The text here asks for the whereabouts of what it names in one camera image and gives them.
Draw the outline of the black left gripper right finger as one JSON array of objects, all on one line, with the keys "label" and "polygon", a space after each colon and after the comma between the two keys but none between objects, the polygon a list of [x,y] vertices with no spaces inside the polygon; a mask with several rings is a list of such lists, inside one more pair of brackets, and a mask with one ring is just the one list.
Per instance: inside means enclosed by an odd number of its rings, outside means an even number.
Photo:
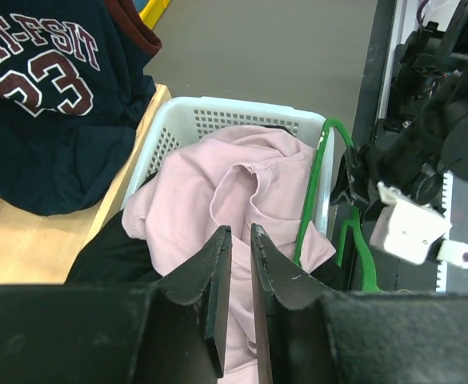
[{"label": "black left gripper right finger", "polygon": [[468,295],[332,290],[250,234],[261,383],[468,383]]}]

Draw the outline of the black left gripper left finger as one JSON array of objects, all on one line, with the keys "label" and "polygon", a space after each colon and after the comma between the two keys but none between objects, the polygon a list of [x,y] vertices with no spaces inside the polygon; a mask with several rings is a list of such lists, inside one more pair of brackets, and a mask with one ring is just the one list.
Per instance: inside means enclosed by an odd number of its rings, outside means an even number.
[{"label": "black left gripper left finger", "polygon": [[148,284],[0,285],[0,383],[215,383],[232,237]]}]

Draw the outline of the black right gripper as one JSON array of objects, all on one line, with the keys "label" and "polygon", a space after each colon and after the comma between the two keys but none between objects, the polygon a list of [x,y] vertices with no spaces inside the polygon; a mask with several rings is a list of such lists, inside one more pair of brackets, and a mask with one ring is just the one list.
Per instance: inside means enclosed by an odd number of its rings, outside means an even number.
[{"label": "black right gripper", "polygon": [[365,144],[360,151],[348,147],[341,158],[330,204],[345,202],[368,208],[369,180],[374,186],[382,182],[394,187],[419,205],[430,203],[434,199],[434,162],[416,144],[401,135],[386,150],[373,143]]}]

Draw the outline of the pink tank top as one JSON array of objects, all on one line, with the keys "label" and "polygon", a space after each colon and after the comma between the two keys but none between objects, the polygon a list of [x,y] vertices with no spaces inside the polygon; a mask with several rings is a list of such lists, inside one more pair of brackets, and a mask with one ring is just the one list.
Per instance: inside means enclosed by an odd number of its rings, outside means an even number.
[{"label": "pink tank top", "polygon": [[256,383],[250,228],[259,224],[292,258],[315,151],[285,130],[231,126],[170,152],[127,201],[122,224],[167,275],[222,225],[232,233],[225,383]]}]

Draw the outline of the navy maroon-trimmed jersey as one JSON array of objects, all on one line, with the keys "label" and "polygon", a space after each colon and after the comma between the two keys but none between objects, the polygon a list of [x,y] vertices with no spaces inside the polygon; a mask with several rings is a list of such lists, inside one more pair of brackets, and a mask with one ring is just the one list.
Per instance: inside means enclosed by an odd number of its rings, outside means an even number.
[{"label": "navy maroon-trimmed jersey", "polygon": [[155,94],[132,1],[0,0],[0,198],[41,216],[103,198]]}]

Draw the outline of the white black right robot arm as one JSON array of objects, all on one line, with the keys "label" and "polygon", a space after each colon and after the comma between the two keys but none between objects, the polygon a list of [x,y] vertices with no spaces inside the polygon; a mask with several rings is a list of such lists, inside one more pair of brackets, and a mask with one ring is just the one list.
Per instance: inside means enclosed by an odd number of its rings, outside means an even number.
[{"label": "white black right robot arm", "polygon": [[387,149],[373,143],[342,156],[330,201],[361,210],[375,204],[379,182],[425,205],[443,175],[468,182],[468,1],[461,1],[445,31],[429,22],[402,46],[382,125],[396,133]]}]

